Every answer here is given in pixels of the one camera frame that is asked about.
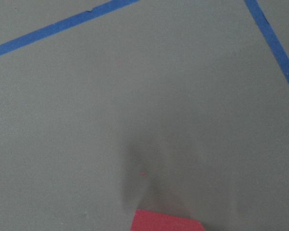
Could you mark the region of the red block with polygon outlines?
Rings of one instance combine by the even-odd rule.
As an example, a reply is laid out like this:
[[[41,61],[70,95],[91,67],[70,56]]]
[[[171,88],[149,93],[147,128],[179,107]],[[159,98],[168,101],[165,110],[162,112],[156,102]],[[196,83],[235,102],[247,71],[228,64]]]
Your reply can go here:
[[[197,220],[137,209],[130,231],[205,231],[205,228]]]

